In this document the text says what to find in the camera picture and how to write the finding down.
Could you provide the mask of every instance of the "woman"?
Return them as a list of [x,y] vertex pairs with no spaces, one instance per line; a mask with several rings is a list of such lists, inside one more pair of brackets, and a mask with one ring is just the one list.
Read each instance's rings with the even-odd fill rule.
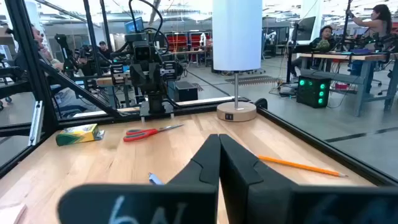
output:
[[[364,22],[360,18],[355,17],[355,15],[350,10],[347,11],[347,15],[349,15],[353,19],[353,22],[358,26],[368,27],[365,36],[373,37],[374,34],[379,34],[379,38],[381,38],[391,33],[391,26],[392,26],[391,13],[390,9],[385,4],[380,4],[373,8],[373,12],[371,14],[372,21],[369,22]],[[365,49],[374,51],[374,43],[367,44],[365,46]],[[351,75],[360,76],[362,70],[362,64],[363,61],[358,61],[358,60],[354,61],[351,67]],[[372,62],[369,71],[369,79],[365,89],[366,93],[370,93],[375,66],[376,62]]]
[[[331,28],[331,26],[325,26],[321,29],[320,32],[320,37],[317,37],[315,40],[313,40],[310,45],[312,46],[312,48],[317,49],[317,48],[321,48],[321,51],[326,51],[328,52],[329,50],[331,50],[334,46],[335,46],[335,41],[333,38],[331,38],[331,32],[333,31],[333,28]],[[324,41],[323,40],[327,40],[329,43],[329,46],[327,48],[322,48],[324,46]],[[292,62],[292,69],[291,69],[291,74],[293,75],[293,79],[297,78],[297,73],[295,71],[295,68],[301,68],[301,64],[302,64],[303,59],[302,58],[297,58],[296,60],[294,60]]]

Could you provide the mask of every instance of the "gray floor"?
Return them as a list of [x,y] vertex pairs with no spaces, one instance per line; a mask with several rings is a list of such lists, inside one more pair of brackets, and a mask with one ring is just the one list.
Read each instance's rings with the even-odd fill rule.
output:
[[[262,69],[266,70],[265,75],[285,79],[286,61],[282,61],[282,57],[266,59],[262,61]],[[347,69],[347,65],[342,65],[340,72],[348,73]],[[187,77],[182,78],[182,81],[197,83],[203,88],[203,91],[198,92],[199,99],[226,96],[223,92],[229,95],[234,94],[234,86],[225,81],[233,77],[211,73],[210,68],[203,65],[199,68],[196,65],[191,65],[188,70],[196,76],[188,74]],[[245,73],[241,77],[260,75],[264,74]],[[387,88],[389,79],[386,71],[376,72],[374,78],[382,81],[382,87],[378,87],[377,83],[373,84],[371,93],[377,95],[380,90]],[[366,103],[362,116],[357,118],[353,116],[355,102],[353,95],[344,96],[332,93],[328,105],[336,108],[313,109],[296,103],[295,98],[281,98],[270,94],[270,90],[275,86],[275,83],[239,86],[239,95],[252,101],[266,98],[271,112],[322,140],[369,133],[364,137],[330,144],[398,179],[398,171],[395,166],[395,157],[398,157],[395,146],[398,145],[398,139],[394,138],[398,131],[374,134],[380,129],[398,127],[396,100],[390,112],[383,112],[383,101]],[[118,95],[118,97],[123,100],[123,95]],[[13,104],[6,105],[4,111],[0,112],[0,126],[29,122],[32,117],[33,97],[30,93],[16,95],[12,99]],[[0,142],[2,142],[0,144],[1,165],[7,158],[25,148],[27,139],[26,137],[12,137],[2,141],[0,138]]]

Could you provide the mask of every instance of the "pencil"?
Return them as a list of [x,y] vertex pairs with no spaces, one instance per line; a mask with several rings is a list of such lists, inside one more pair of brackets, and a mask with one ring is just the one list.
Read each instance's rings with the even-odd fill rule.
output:
[[271,157],[258,156],[258,158],[263,160],[263,161],[275,162],[275,163],[278,163],[278,164],[287,165],[287,166],[291,166],[291,167],[296,167],[296,168],[299,168],[299,169],[305,169],[305,170],[309,170],[309,171],[313,171],[313,172],[318,172],[318,173],[321,173],[321,174],[334,175],[335,177],[347,177],[347,175],[341,174],[341,173],[336,172],[336,171],[321,169],[321,168],[312,167],[312,166],[306,166],[306,165],[297,164],[297,163],[294,163],[294,162],[283,161],[283,160],[280,160],[280,159],[274,159],[274,158],[271,158]]

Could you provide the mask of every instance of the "person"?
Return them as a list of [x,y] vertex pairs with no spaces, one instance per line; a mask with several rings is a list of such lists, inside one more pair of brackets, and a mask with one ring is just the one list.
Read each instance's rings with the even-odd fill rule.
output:
[[98,48],[99,52],[104,55],[104,57],[108,60],[111,60],[111,53],[112,51],[110,51],[110,49],[108,49],[108,46],[106,46],[105,41],[101,41],[99,43],[99,48]]
[[[52,58],[50,52],[43,46],[43,36],[40,34],[40,31],[36,29],[35,26],[31,25],[33,38],[37,41],[40,51],[45,55],[46,59],[49,60]],[[63,63],[52,63],[54,68],[61,70],[63,68]],[[53,100],[54,108],[59,107],[63,108],[66,106],[81,106],[82,108],[86,109],[85,112],[89,111],[96,111],[98,110],[97,106],[93,105],[92,103],[77,99],[76,94],[70,88],[60,88],[60,85],[52,85],[51,89],[53,91],[57,90],[54,94],[54,98],[57,103]]]
[[[355,17],[355,15],[347,10],[347,15],[349,15],[353,22],[361,27],[367,27],[368,30],[365,32],[364,36],[373,37],[375,34],[379,35],[379,38],[384,37],[387,34],[391,33],[391,12],[388,6],[385,4],[379,4],[373,8],[373,12],[371,14],[371,21],[364,22],[360,18]],[[365,45],[365,49],[368,49],[370,52],[375,50],[374,43],[370,43]],[[361,75],[363,61],[355,60],[351,64],[351,74],[355,76]],[[368,82],[366,84],[365,93],[370,94],[372,88],[372,80],[374,75],[374,67],[376,66],[376,62],[371,63],[371,67],[369,69]]]
[[[331,26],[325,26],[320,31],[320,36],[315,38],[310,45],[313,49],[328,52],[335,46],[335,40],[331,37],[331,33],[333,32],[333,28]],[[296,58],[292,62],[291,74],[293,75],[293,79],[297,79],[297,73],[295,68],[301,68],[301,64],[303,62],[302,58]]]

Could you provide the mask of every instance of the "lamp base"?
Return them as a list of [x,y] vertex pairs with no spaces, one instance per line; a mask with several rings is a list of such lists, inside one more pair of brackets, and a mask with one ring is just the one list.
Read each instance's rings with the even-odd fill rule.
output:
[[256,106],[252,103],[239,102],[238,109],[234,102],[223,103],[217,106],[217,117],[224,121],[249,121],[257,115]]

